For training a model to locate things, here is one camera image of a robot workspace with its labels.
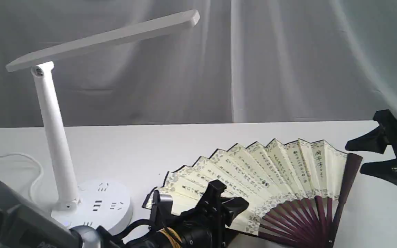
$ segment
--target table surface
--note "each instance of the table surface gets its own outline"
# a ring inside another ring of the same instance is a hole
[[[124,183],[131,191],[134,221],[149,217],[149,210],[141,208],[142,202],[153,187],[162,184],[167,171],[192,165],[199,156],[210,156],[216,148],[228,149],[235,143],[247,146],[255,141],[266,145],[273,138],[283,143],[302,138],[309,142],[327,140],[344,150],[348,140],[376,126],[373,121],[331,121],[66,127],[65,130],[77,180],[104,178]],[[39,206],[49,211],[57,200],[57,191],[44,129],[0,128],[0,154],[7,152],[27,153],[42,163],[46,176],[36,190],[36,198]],[[364,157],[363,162],[394,158],[391,147],[383,155],[357,153]],[[17,157],[0,159],[0,179],[24,196],[37,172],[20,169],[28,163]],[[145,227],[139,227],[128,240],[146,231]],[[238,235],[230,245],[247,246],[279,247],[245,235]],[[397,187],[358,174],[345,205],[335,247],[397,247]]]

